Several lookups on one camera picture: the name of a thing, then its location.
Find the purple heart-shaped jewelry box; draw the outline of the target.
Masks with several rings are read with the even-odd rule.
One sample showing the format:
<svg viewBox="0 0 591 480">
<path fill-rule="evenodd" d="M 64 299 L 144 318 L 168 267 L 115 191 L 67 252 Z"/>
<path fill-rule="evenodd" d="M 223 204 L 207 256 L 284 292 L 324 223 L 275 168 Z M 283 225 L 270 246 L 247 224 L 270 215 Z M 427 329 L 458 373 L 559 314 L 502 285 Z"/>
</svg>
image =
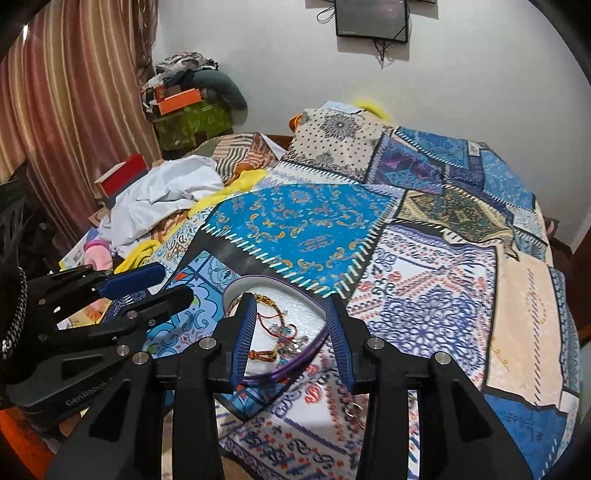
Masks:
<svg viewBox="0 0 591 480">
<path fill-rule="evenodd" d="M 327 337 L 322 305 L 289 283 L 247 275 L 226 287 L 224 312 L 235 313 L 245 293 L 256 299 L 256 328 L 242 383 L 277 383 L 314 358 Z"/>
</svg>

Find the yellow cloth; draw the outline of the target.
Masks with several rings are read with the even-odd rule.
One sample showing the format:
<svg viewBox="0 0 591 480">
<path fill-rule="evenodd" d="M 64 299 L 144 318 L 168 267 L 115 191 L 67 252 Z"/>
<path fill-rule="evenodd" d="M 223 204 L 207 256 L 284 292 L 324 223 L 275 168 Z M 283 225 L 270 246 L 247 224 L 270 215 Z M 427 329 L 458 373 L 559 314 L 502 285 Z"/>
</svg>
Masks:
<svg viewBox="0 0 591 480">
<path fill-rule="evenodd" d="M 119 274 L 147 264 L 158 263 L 164 267 L 165 279 L 168 279 L 173 275 L 213 208 L 228 198 L 249 192 L 266 176 L 265 169 L 242 171 L 229 186 L 198 200 L 188 211 L 183 212 L 182 221 L 173 226 L 162 242 L 151 239 L 140 242 L 114 269 L 114 273 Z"/>
</svg>

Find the pink cloth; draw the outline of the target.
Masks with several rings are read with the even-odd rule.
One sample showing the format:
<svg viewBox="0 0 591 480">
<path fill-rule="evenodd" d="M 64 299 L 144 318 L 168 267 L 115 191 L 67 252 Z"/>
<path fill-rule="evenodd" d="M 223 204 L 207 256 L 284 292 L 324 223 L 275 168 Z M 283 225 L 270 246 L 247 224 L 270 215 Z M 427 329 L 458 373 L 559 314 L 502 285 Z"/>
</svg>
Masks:
<svg viewBox="0 0 591 480">
<path fill-rule="evenodd" d="M 94 239 L 84 244 L 84 264 L 96 271 L 108 271 L 113 268 L 110 244 L 104 240 Z"/>
</svg>

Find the white crumpled cloth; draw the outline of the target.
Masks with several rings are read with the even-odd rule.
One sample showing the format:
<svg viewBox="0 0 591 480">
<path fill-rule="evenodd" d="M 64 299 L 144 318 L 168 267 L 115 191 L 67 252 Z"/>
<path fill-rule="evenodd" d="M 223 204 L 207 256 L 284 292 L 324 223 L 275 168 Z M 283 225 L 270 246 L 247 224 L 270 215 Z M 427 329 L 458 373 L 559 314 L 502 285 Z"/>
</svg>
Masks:
<svg viewBox="0 0 591 480">
<path fill-rule="evenodd" d="M 152 168 L 116 196 L 98 227 L 98 238 L 114 250 L 127 249 L 160 221 L 221 191 L 223 181 L 211 157 L 190 155 Z"/>
</svg>

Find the red box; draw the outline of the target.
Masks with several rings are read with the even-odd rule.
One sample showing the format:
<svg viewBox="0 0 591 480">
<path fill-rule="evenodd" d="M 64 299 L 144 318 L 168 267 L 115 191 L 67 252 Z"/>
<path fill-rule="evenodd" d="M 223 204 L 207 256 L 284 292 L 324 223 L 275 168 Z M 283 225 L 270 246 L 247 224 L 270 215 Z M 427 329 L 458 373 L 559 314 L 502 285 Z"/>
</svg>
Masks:
<svg viewBox="0 0 591 480">
<path fill-rule="evenodd" d="M 126 160 L 114 165 L 94 181 L 103 198 L 121 193 L 134 181 L 148 172 L 148 165 L 139 153 L 131 154 Z"/>
</svg>

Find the blue patchwork bedspread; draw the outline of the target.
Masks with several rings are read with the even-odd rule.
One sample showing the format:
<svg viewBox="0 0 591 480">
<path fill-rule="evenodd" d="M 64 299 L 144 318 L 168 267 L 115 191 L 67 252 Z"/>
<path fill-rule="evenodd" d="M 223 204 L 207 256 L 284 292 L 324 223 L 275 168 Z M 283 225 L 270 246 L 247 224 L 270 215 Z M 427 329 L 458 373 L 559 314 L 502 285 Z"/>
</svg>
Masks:
<svg viewBox="0 0 591 480">
<path fill-rule="evenodd" d="M 511 168 L 484 143 L 325 104 L 298 116 L 287 151 L 264 169 L 197 234 L 312 294 L 341 294 L 406 354 L 450 354 L 532 475 L 546 475 L 573 436 L 580 346 L 540 207 Z M 226 287 L 245 276 L 194 238 L 178 271 L 197 296 L 148 337 L 154 355 L 204 337 Z"/>
</svg>

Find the striped beige pillow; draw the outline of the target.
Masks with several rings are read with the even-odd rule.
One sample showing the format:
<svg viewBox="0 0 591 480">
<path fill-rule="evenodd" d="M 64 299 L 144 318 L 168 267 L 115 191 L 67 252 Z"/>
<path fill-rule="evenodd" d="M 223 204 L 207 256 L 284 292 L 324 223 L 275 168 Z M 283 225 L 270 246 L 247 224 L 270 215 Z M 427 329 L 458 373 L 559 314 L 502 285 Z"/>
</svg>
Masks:
<svg viewBox="0 0 591 480">
<path fill-rule="evenodd" d="M 228 134 L 206 140 L 187 153 L 211 157 L 225 185 L 238 179 L 243 171 L 264 169 L 280 160 L 259 133 Z"/>
</svg>

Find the green patterned covered stand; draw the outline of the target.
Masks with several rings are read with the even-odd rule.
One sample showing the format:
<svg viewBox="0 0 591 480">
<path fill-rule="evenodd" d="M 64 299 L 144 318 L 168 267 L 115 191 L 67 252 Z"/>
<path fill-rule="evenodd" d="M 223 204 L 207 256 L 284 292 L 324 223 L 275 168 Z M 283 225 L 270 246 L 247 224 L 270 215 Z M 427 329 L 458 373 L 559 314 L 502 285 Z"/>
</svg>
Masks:
<svg viewBox="0 0 591 480">
<path fill-rule="evenodd" d="M 197 148 L 210 138 L 232 132 L 228 108 L 205 100 L 160 116 L 152 124 L 163 151 Z"/>
</svg>

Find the orange box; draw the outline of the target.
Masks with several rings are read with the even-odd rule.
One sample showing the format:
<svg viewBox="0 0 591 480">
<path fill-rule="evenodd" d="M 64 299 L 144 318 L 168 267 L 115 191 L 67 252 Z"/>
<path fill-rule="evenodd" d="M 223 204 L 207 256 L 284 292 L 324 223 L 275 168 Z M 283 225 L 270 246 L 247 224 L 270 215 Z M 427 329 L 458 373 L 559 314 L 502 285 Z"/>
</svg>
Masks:
<svg viewBox="0 0 591 480">
<path fill-rule="evenodd" d="M 160 115 L 166 115 L 187 106 L 197 104 L 201 100 L 200 90 L 189 89 L 168 97 L 163 97 L 156 102 L 156 107 Z"/>
</svg>

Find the striped red curtain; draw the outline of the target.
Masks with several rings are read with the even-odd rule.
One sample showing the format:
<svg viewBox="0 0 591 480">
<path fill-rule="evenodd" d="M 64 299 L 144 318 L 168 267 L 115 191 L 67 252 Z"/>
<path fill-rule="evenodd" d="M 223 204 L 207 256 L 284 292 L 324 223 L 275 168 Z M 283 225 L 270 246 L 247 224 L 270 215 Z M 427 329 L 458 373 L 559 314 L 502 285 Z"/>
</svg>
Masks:
<svg viewBox="0 0 591 480">
<path fill-rule="evenodd" d="M 1 177 L 28 165 L 67 245 L 88 227 L 102 173 L 160 156 L 140 100 L 157 13 L 155 1 L 50 1 L 18 21 L 1 60 Z"/>
</svg>

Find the pile of clothes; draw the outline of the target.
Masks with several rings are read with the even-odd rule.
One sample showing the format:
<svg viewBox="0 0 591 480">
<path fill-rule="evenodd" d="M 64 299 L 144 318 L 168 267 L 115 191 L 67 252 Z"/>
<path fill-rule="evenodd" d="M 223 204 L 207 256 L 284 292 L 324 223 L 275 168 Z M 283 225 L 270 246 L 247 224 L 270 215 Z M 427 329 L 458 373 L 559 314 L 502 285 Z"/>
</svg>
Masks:
<svg viewBox="0 0 591 480">
<path fill-rule="evenodd" d="M 154 67 L 154 75 L 140 87 L 141 104 L 146 115 L 155 115 L 156 88 L 164 91 L 178 87 L 181 92 L 195 89 L 205 96 L 221 99 L 231 110 L 246 111 L 245 96 L 230 77 L 219 70 L 214 59 L 189 51 L 166 57 Z"/>
</svg>

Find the small black wall monitor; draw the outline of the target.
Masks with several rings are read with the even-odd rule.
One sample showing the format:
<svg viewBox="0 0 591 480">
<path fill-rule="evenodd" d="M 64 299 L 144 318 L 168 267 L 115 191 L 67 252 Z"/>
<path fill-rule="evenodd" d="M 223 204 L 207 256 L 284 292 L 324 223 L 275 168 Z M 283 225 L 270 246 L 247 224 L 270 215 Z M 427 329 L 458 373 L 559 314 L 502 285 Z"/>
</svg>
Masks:
<svg viewBox="0 0 591 480">
<path fill-rule="evenodd" d="M 335 0 L 335 33 L 406 44 L 409 13 L 407 0 Z"/>
</svg>

